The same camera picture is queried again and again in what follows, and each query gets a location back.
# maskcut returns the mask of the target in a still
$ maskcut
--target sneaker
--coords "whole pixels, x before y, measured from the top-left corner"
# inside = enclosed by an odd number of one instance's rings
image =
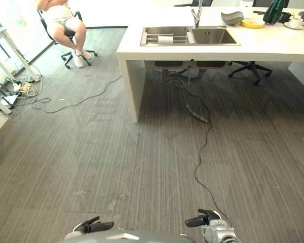
[[[76,51],[77,50],[72,50],[72,56],[73,56],[74,64],[77,67],[83,67],[82,57],[77,55]]]
[[[84,58],[86,58],[87,60],[90,60],[92,58],[91,54],[89,52],[87,52],[86,50],[83,50],[82,52],[79,52],[77,50],[76,54],[78,56],[83,56]]]

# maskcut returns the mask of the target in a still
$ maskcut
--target seated person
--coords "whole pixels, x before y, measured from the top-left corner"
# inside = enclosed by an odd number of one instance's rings
[[[91,59],[91,54],[83,50],[86,40],[87,29],[83,22],[74,17],[67,5],[67,0],[35,0],[37,10],[44,11],[44,19],[47,24],[48,34],[58,43],[72,48],[74,64],[83,67],[83,57]],[[64,32],[72,30],[75,32],[74,44]]]

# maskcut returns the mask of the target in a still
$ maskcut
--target office chair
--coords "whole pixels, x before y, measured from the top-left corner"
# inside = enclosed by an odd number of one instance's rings
[[[50,36],[50,34],[47,32],[47,24],[46,24],[46,22],[45,22],[45,19],[42,18],[41,13],[43,13],[43,12],[42,12],[42,11],[39,11],[39,15],[40,15],[40,17],[41,17],[41,22],[42,22],[42,24],[43,24],[43,26],[44,26],[44,29],[45,29],[47,35],[49,36],[49,38],[50,38],[51,40],[54,41],[55,45],[58,44],[58,43]],[[74,14],[74,16],[75,16],[75,17],[77,16],[77,17],[82,21],[82,17],[81,17],[80,12],[76,12],[76,13]],[[74,37],[74,35],[75,35],[75,32],[74,32],[74,31],[67,30],[67,31],[65,32],[65,35],[66,35],[67,37],[69,37],[69,39],[73,42],[73,37]],[[95,55],[95,57],[98,56],[98,54],[95,53],[95,51],[88,51],[88,50],[86,50],[86,51],[87,51],[87,52],[90,52],[90,53],[93,53],[93,54]],[[68,52],[68,53],[65,53],[65,54],[61,55],[61,58],[62,58],[63,61],[66,61],[65,64],[64,64],[65,67],[66,67],[67,69],[70,69],[70,66],[68,65],[68,63],[69,63],[69,62],[72,60],[72,58],[73,58],[72,52]],[[85,60],[85,62],[88,64],[88,66],[91,66],[91,62],[89,62],[85,57],[82,57],[82,58],[83,58],[83,60]]]
[[[254,0],[253,7],[269,7],[273,0]],[[285,0],[284,8],[288,6],[289,0]]]
[[[273,0],[254,0],[252,6],[253,7],[269,7],[270,4],[272,3],[272,1]],[[288,2],[289,2],[289,0],[285,0],[285,5],[284,5],[285,8],[288,6]],[[251,70],[256,77],[254,85],[258,85],[260,80],[261,80],[257,69],[266,71],[265,75],[267,77],[270,76],[270,74],[273,72],[272,70],[270,70],[268,68],[265,68],[265,67],[262,67],[260,65],[255,64],[255,61],[250,61],[250,62],[233,61],[233,62],[241,64],[241,65],[243,65],[243,67],[238,68],[237,70],[230,73],[229,77],[233,77],[233,74],[236,73],[236,72],[240,72],[242,70],[248,69],[248,70]]]
[[[198,7],[198,0],[193,0],[191,4],[179,4],[175,5],[175,7]],[[202,7],[210,7],[212,5],[213,0],[203,0]]]

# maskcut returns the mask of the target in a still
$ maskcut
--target stainless steel sink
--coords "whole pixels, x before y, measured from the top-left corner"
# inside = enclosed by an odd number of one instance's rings
[[[159,44],[159,36],[173,37],[172,44]],[[145,27],[141,46],[205,46],[240,45],[226,26],[165,26]]]
[[[239,45],[225,26],[208,26],[192,29],[196,44],[202,45]]]
[[[141,43],[144,45],[158,45],[158,36],[171,36],[175,45],[186,45],[187,32],[188,27],[186,26],[148,27],[144,28]]]

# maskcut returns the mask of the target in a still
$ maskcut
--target green bottle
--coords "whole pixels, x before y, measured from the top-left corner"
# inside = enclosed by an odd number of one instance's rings
[[[285,6],[285,0],[273,0],[268,10],[264,14],[263,20],[266,24],[274,25],[282,15],[283,8]]]

